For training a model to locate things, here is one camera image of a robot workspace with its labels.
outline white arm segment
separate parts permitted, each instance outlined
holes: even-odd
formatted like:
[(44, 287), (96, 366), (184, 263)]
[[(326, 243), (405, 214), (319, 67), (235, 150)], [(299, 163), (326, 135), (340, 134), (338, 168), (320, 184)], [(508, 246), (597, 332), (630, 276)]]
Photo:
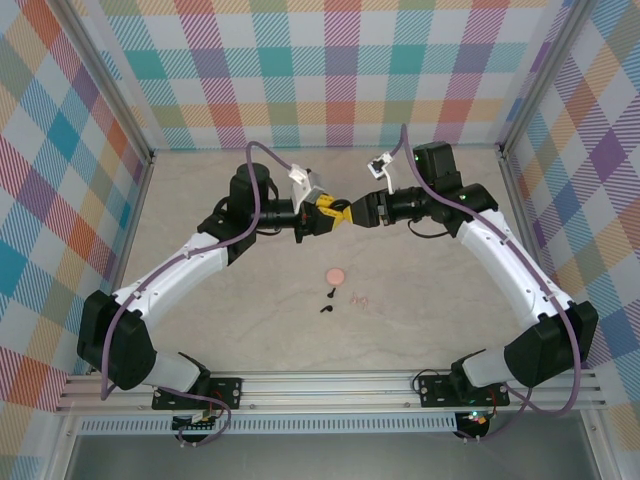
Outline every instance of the white arm segment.
[[(569, 308), (571, 297), (560, 290), (524, 250), (507, 225), (502, 212), (488, 210), (480, 215), (507, 235), (510, 241), (535, 267), (538, 274), (547, 283), (558, 302), (560, 302), (560, 305), (565, 310)], [(501, 243), (500, 239), (485, 225), (477, 220), (465, 222), (460, 227), (457, 238), (473, 252), (480, 263), (487, 269), (504, 296), (507, 297), (523, 331), (536, 325), (539, 321), (539, 315), (544, 313), (552, 317), (557, 314), (556, 309), (546, 299), (538, 283), (509, 246)], [(494, 348), (474, 355), (465, 360), (462, 367), (469, 382), (474, 387), (484, 387), (493, 383), (513, 380), (513, 375), (504, 358), (504, 347)]]
[[(207, 233), (195, 233), (189, 241), (176, 253), (167, 259), (184, 256), (194, 248), (216, 245), (218, 239)], [(181, 262), (172, 265), (156, 278), (147, 289), (129, 305), (130, 311), (140, 310), (142, 320), (151, 332), (165, 313), (175, 305), (187, 292), (198, 285), (208, 276), (219, 272), (227, 266), (226, 248), (218, 248), (200, 255), (192, 255)], [(131, 285), (114, 292), (116, 301), (122, 303), (133, 293), (149, 274), (133, 282)]]
[[(167, 261), (177, 256), (184, 256), (186, 252), (194, 248), (209, 247), (217, 243), (218, 239), (207, 233), (196, 233)], [(209, 275), (222, 270), (227, 264), (226, 248), (185, 258), (156, 278), (138, 298), (131, 302), (128, 309), (132, 312), (140, 310), (142, 320), (146, 323), (147, 330), (151, 332), (164, 314), (187, 292)], [(149, 275), (147, 274), (131, 285), (116, 291), (114, 293), (116, 301), (122, 303)], [(198, 367), (186, 358), (158, 352), (153, 369), (142, 381), (142, 384), (186, 392), (193, 386), (199, 374)]]
[[(533, 261), (513, 235), (502, 212), (487, 210), (480, 215), (507, 235), (510, 241), (534, 266), (540, 277), (547, 282), (549, 289), (555, 294), (560, 305), (565, 309), (569, 308), (571, 297), (553, 283)], [(538, 283), (518, 260), (518, 257), (506, 243), (501, 243), (500, 239), (485, 225), (478, 220), (465, 222), (460, 226), (457, 238), (465, 247), (471, 250), (484, 268), (487, 269), (504, 296), (507, 297), (523, 331), (536, 325), (541, 314), (546, 313), (549, 317), (553, 317), (557, 313), (551, 302), (546, 299), (546, 296), (540, 290)]]

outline colorful plaid pattern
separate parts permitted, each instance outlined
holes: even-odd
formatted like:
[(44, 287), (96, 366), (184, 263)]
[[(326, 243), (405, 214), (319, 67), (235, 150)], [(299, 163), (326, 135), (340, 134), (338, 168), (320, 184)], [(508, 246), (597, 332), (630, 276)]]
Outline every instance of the colorful plaid pattern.
[(109, 290), (143, 160), (44, 0), (0, 0), (0, 479), (42, 463), (86, 296)]
[(531, 87), (536, 83), (538, 79), (538, 73), (540, 72), (540, 67), (544, 64), (544, 61), (547, 59), (549, 52), (551, 51), (551, 46), (553, 42), (558, 36), (558, 33), (562, 30), (564, 26), (564, 22), (566, 21), (569, 12), (571, 11), (571, 7), (575, 3), (576, 0), (562, 0), (562, 6), (560, 10), (556, 14), (556, 18), (551, 25), (551, 28), (547, 32), (547, 35), (536, 55), (536, 59), (531, 64), (531, 68), (527, 73), (527, 76), (520, 87), (520, 91), (518, 92), (518, 96), (516, 100), (513, 102), (511, 106), (511, 110), (509, 110), (509, 115), (507, 116), (507, 120), (505, 121), (502, 129), (500, 130), (500, 134), (498, 135), (498, 143), (502, 143), (505, 140), (505, 137), (509, 133), (509, 129), (513, 125), (513, 121), (517, 117), (518, 113), (520, 113), (520, 108), (522, 107), (522, 102), (527, 98), (529, 92), (531, 91)]
[(640, 460), (640, 2), (601, 0), (519, 142), (513, 169), (544, 268), (600, 323), (589, 363), (620, 455)]
[(554, 3), (74, 0), (149, 141), (172, 149), (385, 146), (403, 122), (494, 143)]

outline cable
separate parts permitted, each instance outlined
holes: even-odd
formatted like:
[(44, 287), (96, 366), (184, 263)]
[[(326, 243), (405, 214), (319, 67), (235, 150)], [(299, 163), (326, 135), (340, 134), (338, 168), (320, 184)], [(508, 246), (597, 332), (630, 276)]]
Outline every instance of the cable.
[[(218, 430), (216, 433), (207, 435), (203, 440), (199, 442), (191, 443), (193, 447), (201, 447), (203, 445), (206, 445), (207, 443), (211, 443), (214, 440), (220, 438), (220, 436), (224, 433), (224, 431), (229, 428), (229, 425), (231, 425), (231, 409), (229, 408), (229, 405), (224, 403), (222, 400), (218, 400), (212, 397), (205, 397), (203, 395), (193, 395), (191, 393), (179, 392), (178, 390), (174, 390), (173, 388), (161, 387), (160, 390), (163, 390), (172, 395), (178, 395), (179, 397), (190, 398), (191, 400), (202, 400), (204, 402), (213, 403), (215, 405), (218, 405), (219, 407), (221, 407), (223, 410), (227, 412), (227, 420), (224, 422), (224, 425), (222, 425), (222, 428)], [(184, 438), (182, 438), (182, 432), (184, 431), (185, 428), (186, 427), (182, 427), (178, 429), (178, 440), (182, 442), (182, 445), (187, 443), (187, 441)]]
[[(219, 391), (214, 390), (211, 393), (216, 394), (218, 396), (218, 398), (224, 402), (224, 399), (222, 398), (222, 394)], [(212, 407), (213, 407), (213, 404), (209, 403), (209, 413), (211, 413), (211, 414), (213, 414)], [(218, 418), (222, 417), (223, 413), (224, 413), (224, 408), (221, 408), (220, 409), (220, 413), (218, 415), (216, 415), (214, 418), (217, 420)]]
[(275, 237), (277, 234), (279, 234), (282, 231), (281, 228), (276, 228), (273, 232), (266, 232), (264, 230), (256, 230), (256, 233), (258, 235), (264, 235), (265, 237)]
[(269, 154), (269, 156), (271, 156), (271, 158), (273, 158), (280, 165), (282, 165), (283, 167), (285, 167), (288, 170), (291, 170), (291, 166), (288, 163), (286, 163), (284, 160), (282, 160), (275, 152), (271, 151), (268, 147), (266, 147), (262, 143), (255, 142), (255, 141), (251, 141), (251, 142), (247, 143), (247, 146), (245, 147), (245, 156), (246, 156), (246, 160), (247, 160), (247, 166), (249, 167), (249, 179), (251, 180), (251, 188), (253, 190), (253, 205), (254, 205), (254, 213), (253, 213), (253, 219), (251, 220), (251, 224), (249, 225), (249, 227), (247, 227), (247, 229), (244, 232), (242, 232), (241, 234), (239, 234), (239, 235), (237, 235), (237, 236), (235, 236), (233, 238), (230, 238), (228, 240), (224, 240), (222, 242), (218, 242), (216, 245), (212, 245), (212, 246), (209, 246), (209, 247), (194, 248), (193, 250), (188, 251), (185, 255), (178, 255), (178, 256), (173, 257), (172, 259), (168, 260), (166, 263), (160, 265), (156, 270), (154, 270), (152, 273), (150, 273), (149, 276), (138, 286), (138, 288), (134, 292), (132, 292), (125, 299), (124, 302), (122, 302), (122, 305), (120, 305), (120, 308), (118, 308), (118, 311), (113, 316), (113, 319), (111, 320), (111, 323), (109, 324), (109, 328), (107, 329), (107, 333), (106, 333), (105, 338), (104, 338), (104, 346), (102, 348), (102, 362), (101, 362), (101, 368), (100, 368), (100, 371), (102, 372), (102, 381), (101, 381), (101, 385), (100, 385), (100, 399), (101, 400), (106, 400), (107, 397), (113, 391), (113, 389), (116, 387), (115, 383), (112, 384), (110, 387), (108, 386), (108, 383), (109, 383), (109, 381), (108, 381), (108, 379), (109, 379), (109, 352), (111, 351), (111, 342), (113, 340), (113, 334), (115, 332), (116, 326), (118, 325), (118, 322), (120, 321), (120, 318), (122, 318), (122, 315), (124, 314), (124, 312), (127, 310), (129, 305), (131, 305), (133, 300), (136, 298), (136, 294), (139, 295), (141, 292), (145, 291), (146, 288), (156, 278), (158, 278), (158, 276), (160, 276), (162, 273), (167, 271), (169, 268), (171, 268), (176, 263), (179, 263), (179, 262), (181, 262), (183, 260), (186, 260), (186, 259), (190, 258), (192, 255), (200, 255), (202, 253), (211, 252), (211, 251), (217, 250), (219, 248), (226, 248), (229, 245), (233, 245), (234, 243), (237, 243), (237, 242), (239, 242), (241, 240), (244, 240), (249, 235), (251, 235), (251, 232), (253, 232), (256, 229), (256, 227), (258, 226), (258, 221), (260, 220), (260, 192), (258, 191), (258, 180), (256, 179), (256, 172), (255, 172), (255, 170), (253, 168), (253, 161), (251, 159), (251, 149), (253, 147), (258, 147), (258, 148), (262, 149), (267, 154)]
[(427, 194), (429, 194), (431, 198), (442, 203), (443, 205), (447, 205), (451, 208), (455, 208), (456, 210), (460, 210), (461, 212), (466, 213), (467, 215), (471, 216), (475, 220), (478, 220), (483, 225), (485, 225), (489, 230), (491, 230), (498, 238), (500, 238), (500, 240), (502, 240), (511, 249), (511, 251), (516, 255), (516, 257), (518, 257), (518, 260), (520, 260), (520, 262), (522, 263), (522, 265), (524, 265), (524, 267), (527, 269), (529, 274), (538, 283), (542, 292), (547, 296), (547, 298), (549, 298), (549, 300), (551, 301), (551, 304), (553, 305), (553, 308), (555, 308), (556, 311), (558, 312), (558, 315), (560, 315), (560, 319), (562, 320), (562, 323), (564, 324), (564, 327), (567, 330), (567, 335), (569, 336), (569, 342), (571, 343), (571, 353), (573, 356), (573, 387), (571, 389), (571, 395), (569, 396), (569, 400), (567, 400), (567, 403), (560, 410), (555, 410), (555, 411), (543, 410), (537, 405), (535, 405), (534, 403), (532, 403), (528, 397), (521, 395), (520, 393), (514, 391), (508, 385), (506, 384), (505, 385), (509, 393), (519, 398), (520, 400), (522, 400), (523, 406), (530, 407), (532, 410), (544, 415), (550, 415), (550, 416), (565, 415), (571, 410), (573, 405), (576, 403), (576, 399), (578, 398), (578, 392), (580, 391), (580, 372), (581, 372), (580, 348), (578, 346), (578, 339), (576, 338), (576, 334), (573, 331), (573, 327), (571, 326), (571, 322), (569, 321), (569, 317), (567, 316), (567, 313), (564, 311), (564, 309), (562, 308), (562, 305), (560, 305), (560, 302), (558, 302), (555, 295), (553, 295), (553, 293), (551, 292), (551, 289), (549, 288), (547, 283), (542, 279), (542, 277), (540, 276), (536, 268), (524, 256), (524, 254), (520, 251), (520, 249), (517, 248), (513, 244), (513, 242), (509, 241), (508, 237), (498, 227), (496, 227), (493, 223), (491, 223), (489, 220), (487, 220), (477, 212), (474, 212), (473, 210), (471, 210), (470, 208), (464, 205), (452, 202), (451, 200), (444, 198), (443, 196), (436, 193), (431, 187), (429, 187), (429, 185), (424, 181), (424, 179), (420, 175), (420, 172), (418, 171), (418, 166), (416, 165), (416, 162), (413, 158), (413, 152), (411, 151), (411, 145), (409, 144), (407, 126), (404, 123), (402, 124), (402, 128), (400, 129), (400, 140), (404, 145), (404, 152), (405, 152), (405, 155), (407, 156), (409, 167), (411, 168), (413, 175), (416, 177), (416, 180), (418, 181), (420, 186), (424, 189), (424, 191), (427, 192)]
[(490, 388), (488, 390), (491, 394), (491, 400), (493, 400), (493, 416), (495, 417), (496, 413), (498, 412), (498, 401), (496, 400), (496, 394), (493, 393), (493, 390), (491, 390)]
[(391, 155), (392, 157), (395, 157), (396, 153), (398, 153), (400, 151), (400, 149), (402, 148), (402, 144), (403, 143), (404, 143), (404, 138), (402, 138), (402, 135), (400, 135), (400, 140), (398, 140), (398, 143), (396, 144), (396, 146), (393, 147), (393, 150), (391, 150), (389, 152), (389, 155)]
[(436, 233), (436, 234), (433, 234), (433, 235), (427, 235), (426, 233), (418, 233), (413, 228), (411, 228), (411, 223), (416, 223), (416, 222), (414, 222), (413, 220), (409, 220), (407, 222), (407, 227), (409, 227), (409, 231), (411, 231), (411, 233), (413, 233), (416, 237), (426, 238), (426, 239), (433, 239), (433, 238), (444, 237), (445, 235), (449, 234), (449, 232), (440, 232), (440, 233)]
[(213, 207), (213, 213), (220, 214), (222, 212), (222, 207), (224, 207), (228, 201), (229, 201), (229, 197), (222, 197), (220, 200), (218, 200), (218, 203), (216, 203), (216, 206)]
[(433, 370), (431, 368), (425, 368), (424, 370), (419, 371), (415, 377), (413, 377), (413, 380), (411, 380), (411, 389), (416, 392), (418, 395), (420, 395), (420, 392), (418, 390), (416, 390), (416, 380), (418, 379), (418, 377), (420, 375), (422, 375), (424, 372), (433, 372), (435, 373), (437, 376), (440, 376), (440, 373), (438, 373), (437, 370)]

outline plaid wall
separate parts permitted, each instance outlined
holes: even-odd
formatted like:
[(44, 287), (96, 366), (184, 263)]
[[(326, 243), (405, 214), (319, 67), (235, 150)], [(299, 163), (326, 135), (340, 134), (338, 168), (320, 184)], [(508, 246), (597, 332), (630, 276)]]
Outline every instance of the plaid wall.
[(540, 72), (540, 67), (542, 66), (542, 64), (547, 58), (547, 55), (551, 51), (551, 46), (553, 45), (553, 42), (558, 36), (558, 33), (560, 33), (560, 31), (562, 30), (562, 27), (564, 26), (564, 22), (569, 16), (569, 12), (571, 11), (571, 7), (575, 3), (575, 1), (576, 0), (562, 1), (562, 6), (560, 7), (560, 10), (558, 10), (556, 17), (553, 20), (553, 24), (551, 25), (551, 28), (547, 32), (547, 35), (544, 38), (544, 42), (542, 42), (542, 46), (540, 47), (540, 50), (538, 51), (536, 58), (531, 64), (531, 67), (529, 68), (529, 72), (527, 73), (527, 76), (525, 77), (524, 82), (522, 82), (522, 86), (518, 91), (518, 96), (516, 97), (515, 101), (511, 106), (511, 109), (509, 110), (509, 115), (507, 116), (507, 120), (504, 122), (504, 125), (500, 130), (500, 134), (498, 135), (497, 143), (504, 142), (505, 137), (509, 133), (509, 129), (513, 125), (513, 121), (515, 120), (516, 116), (520, 112), (520, 107), (522, 107), (522, 102), (524, 102), (525, 98), (527, 98), (527, 96), (529, 95), (529, 92), (531, 91), (531, 87), (535, 84), (536, 80), (538, 79), (538, 73)]
[(561, 4), (74, 0), (150, 143), (172, 149), (390, 145), (403, 122), (493, 144)]
[(589, 363), (640, 472), (640, 1), (601, 0), (515, 148), (544, 267), (601, 320)]
[(44, 0), (0, 0), (0, 479), (28, 479), (82, 305), (109, 290), (139, 158)]

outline table surface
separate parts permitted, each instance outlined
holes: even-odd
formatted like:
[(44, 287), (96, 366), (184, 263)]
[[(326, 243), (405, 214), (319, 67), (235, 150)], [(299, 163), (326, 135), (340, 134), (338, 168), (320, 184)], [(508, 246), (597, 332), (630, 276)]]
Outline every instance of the table surface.
[[(379, 149), (279, 152), (322, 175), (328, 193), (356, 200), (384, 188), (366, 163)], [(491, 192), (515, 228), (491, 149), (455, 150), (465, 184)], [(281, 197), (290, 180), (262, 152)], [(223, 196), (244, 162), (242, 151), (161, 152), (127, 265), (129, 284), (177, 251)], [(402, 156), (400, 187), (416, 182)], [(428, 219), (423, 233), (442, 227)], [(333, 299), (325, 273), (342, 268)], [(354, 305), (352, 296), (368, 305)], [(333, 312), (320, 313), (325, 305)], [(468, 353), (504, 345), (519, 334), (511, 309), (479, 262), (450, 237), (425, 240), (406, 222), (364, 229), (341, 225), (331, 234), (293, 232), (259, 237), (231, 268), (208, 278), (172, 308), (151, 333), (157, 350), (185, 352), (211, 370), (385, 370), (448, 368)]]

